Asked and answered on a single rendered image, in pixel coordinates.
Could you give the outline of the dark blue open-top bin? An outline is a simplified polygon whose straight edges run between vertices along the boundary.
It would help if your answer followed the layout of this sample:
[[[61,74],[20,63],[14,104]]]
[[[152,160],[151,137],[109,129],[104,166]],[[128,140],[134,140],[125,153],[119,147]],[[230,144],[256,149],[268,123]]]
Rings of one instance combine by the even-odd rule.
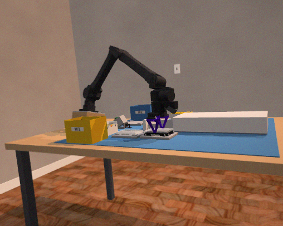
[[[152,112],[151,104],[130,106],[131,120],[134,121],[145,120],[150,112]]]

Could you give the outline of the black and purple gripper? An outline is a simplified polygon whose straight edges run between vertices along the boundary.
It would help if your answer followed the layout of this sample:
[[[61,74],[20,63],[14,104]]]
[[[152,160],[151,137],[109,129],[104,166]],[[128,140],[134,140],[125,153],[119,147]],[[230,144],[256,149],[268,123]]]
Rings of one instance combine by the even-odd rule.
[[[165,124],[166,124],[166,122],[168,120],[168,117],[169,117],[169,114],[167,114],[167,111],[161,112],[161,113],[155,113],[154,112],[154,103],[156,103],[156,102],[161,102],[161,101],[151,102],[152,112],[148,113],[148,117],[146,118],[148,124],[150,125],[150,127],[151,127],[151,129],[153,131],[153,133],[157,133],[158,125],[160,126],[160,128],[164,128]],[[162,126],[162,124],[160,122],[160,119],[165,119],[163,126]],[[156,122],[155,129],[153,128],[153,125],[152,125],[151,121]]]

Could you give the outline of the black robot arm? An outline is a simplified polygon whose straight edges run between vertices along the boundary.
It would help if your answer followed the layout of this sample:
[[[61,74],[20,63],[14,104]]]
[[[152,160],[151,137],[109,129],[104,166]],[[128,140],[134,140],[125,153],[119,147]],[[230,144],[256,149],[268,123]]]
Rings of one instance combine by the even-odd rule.
[[[177,112],[178,101],[174,101],[174,88],[166,87],[166,79],[139,62],[129,52],[114,46],[109,47],[108,56],[94,81],[84,88],[85,103],[83,109],[79,109],[79,111],[98,112],[95,111],[95,101],[100,99],[103,91],[101,86],[118,58],[144,78],[150,89],[154,89],[150,92],[151,101],[161,101],[154,103],[155,113],[167,110],[173,114]]]

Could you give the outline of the blue bench mat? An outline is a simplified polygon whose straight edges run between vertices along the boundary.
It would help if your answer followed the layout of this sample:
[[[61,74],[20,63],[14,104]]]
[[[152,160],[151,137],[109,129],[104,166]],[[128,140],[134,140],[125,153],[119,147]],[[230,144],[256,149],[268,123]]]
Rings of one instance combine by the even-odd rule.
[[[179,132],[170,140],[118,138],[112,135],[94,144],[67,143],[66,139],[54,143],[280,157],[274,118],[268,118],[267,135]]]

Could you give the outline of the yellow bin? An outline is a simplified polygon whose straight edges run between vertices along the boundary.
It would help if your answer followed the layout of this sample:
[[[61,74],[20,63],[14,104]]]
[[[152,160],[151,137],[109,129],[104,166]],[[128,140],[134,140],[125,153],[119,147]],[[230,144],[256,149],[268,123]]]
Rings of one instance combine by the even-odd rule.
[[[64,120],[67,143],[94,144],[108,138],[106,116]]]

